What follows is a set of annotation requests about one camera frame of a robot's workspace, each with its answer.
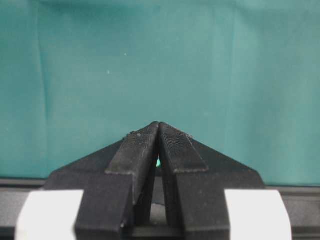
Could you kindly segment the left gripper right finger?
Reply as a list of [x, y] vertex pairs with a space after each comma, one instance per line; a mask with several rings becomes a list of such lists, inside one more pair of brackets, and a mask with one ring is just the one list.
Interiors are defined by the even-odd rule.
[[263, 190], [260, 174], [161, 122], [158, 130], [167, 222], [186, 232], [230, 228], [226, 189]]

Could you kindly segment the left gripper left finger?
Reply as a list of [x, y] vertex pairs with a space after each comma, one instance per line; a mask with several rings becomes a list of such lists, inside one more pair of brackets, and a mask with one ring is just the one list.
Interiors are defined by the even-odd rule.
[[150, 220], [159, 122], [53, 171], [47, 190], [83, 190], [77, 232], [119, 232]]

